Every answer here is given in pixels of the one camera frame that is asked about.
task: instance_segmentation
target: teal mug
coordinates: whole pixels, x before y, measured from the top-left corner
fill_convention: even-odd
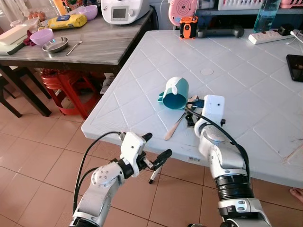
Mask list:
[[[166,83],[165,91],[159,94],[159,103],[172,110],[181,110],[188,99],[188,82],[182,77],[172,77]]]

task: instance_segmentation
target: person's foot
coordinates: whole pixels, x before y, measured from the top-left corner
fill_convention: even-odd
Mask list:
[[[292,188],[289,191],[294,197],[296,197],[301,203],[303,203],[303,189]]]

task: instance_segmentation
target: textured table surface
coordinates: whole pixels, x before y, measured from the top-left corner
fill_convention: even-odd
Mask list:
[[[117,65],[132,41],[147,23],[152,10],[130,25],[111,25],[102,16],[90,20],[83,27],[54,30],[55,37],[67,37],[69,47],[62,52],[48,54],[41,46],[26,46],[11,56],[0,55],[0,60],[50,61]],[[65,56],[83,34],[83,43],[69,56]]]
[[[84,134],[151,132],[145,150],[170,148],[175,158],[207,166],[185,119],[170,140],[163,139],[183,111],[160,105],[158,95],[168,79],[181,76],[190,96],[225,97],[224,128],[247,150],[253,177],[303,187],[303,84],[291,80],[285,60],[302,52],[298,42],[286,45],[289,40],[253,45],[250,33],[180,40],[178,31],[147,32],[85,121]],[[121,144],[116,136],[106,140]]]

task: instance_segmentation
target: plastic stool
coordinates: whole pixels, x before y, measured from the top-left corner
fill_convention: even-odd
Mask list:
[[[79,114],[85,120],[89,116],[89,111],[95,106],[100,98],[99,92],[83,72],[44,69],[41,77],[57,107],[63,114]],[[80,89],[82,88],[90,88],[93,91],[93,96],[86,103],[82,103],[78,97]],[[60,89],[61,92],[56,95],[54,90],[58,89]],[[74,108],[62,107],[62,101],[65,97],[68,97],[71,100],[74,104]]]

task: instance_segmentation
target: shelf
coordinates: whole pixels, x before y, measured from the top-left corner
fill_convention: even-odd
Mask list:
[[[247,10],[218,10],[218,9],[198,9],[196,15],[199,16],[218,16],[218,15],[254,15],[258,14],[258,9]],[[303,14],[303,8],[279,9],[277,14]]]

